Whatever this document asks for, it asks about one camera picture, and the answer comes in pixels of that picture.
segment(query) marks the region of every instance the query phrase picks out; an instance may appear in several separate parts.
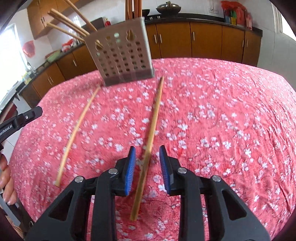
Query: metal pin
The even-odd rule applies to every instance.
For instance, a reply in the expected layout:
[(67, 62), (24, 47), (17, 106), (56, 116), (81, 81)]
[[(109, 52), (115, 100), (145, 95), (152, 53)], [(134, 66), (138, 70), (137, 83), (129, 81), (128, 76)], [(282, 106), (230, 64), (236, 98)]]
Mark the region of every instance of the metal pin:
[(214, 175), (212, 176), (213, 181), (215, 182), (220, 182), (221, 181), (221, 177), (219, 177), (218, 175)]
[(116, 174), (118, 172), (118, 170), (116, 168), (110, 168), (108, 172), (109, 172), (109, 174), (114, 175), (114, 174)]
[(185, 167), (179, 167), (178, 172), (182, 173), (182, 174), (185, 174), (187, 172), (187, 169)]
[(83, 177), (82, 176), (78, 176), (78, 177), (75, 177), (75, 182), (77, 182), (77, 183), (81, 183), (81, 182), (83, 182)]

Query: table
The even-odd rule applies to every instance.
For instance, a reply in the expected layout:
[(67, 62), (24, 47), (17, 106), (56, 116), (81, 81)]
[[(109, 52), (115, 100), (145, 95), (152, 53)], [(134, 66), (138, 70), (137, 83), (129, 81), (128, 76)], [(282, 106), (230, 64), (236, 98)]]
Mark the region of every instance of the table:
[[(116, 198), (119, 240), (177, 240), (180, 197), (166, 194), (159, 147), (197, 175), (220, 175), (274, 237), (295, 208), (296, 93), (269, 71), (211, 59), (153, 61), (155, 78), (103, 88), (76, 136), (54, 186), (70, 134), (101, 77), (98, 71), (52, 88), (42, 117), (28, 124), (10, 164), (20, 200), (34, 220), (78, 175), (114, 167), (136, 147), (131, 195)], [(129, 215), (154, 97), (165, 76), (151, 164), (139, 220)], [(207, 223), (206, 211), (204, 220)]]

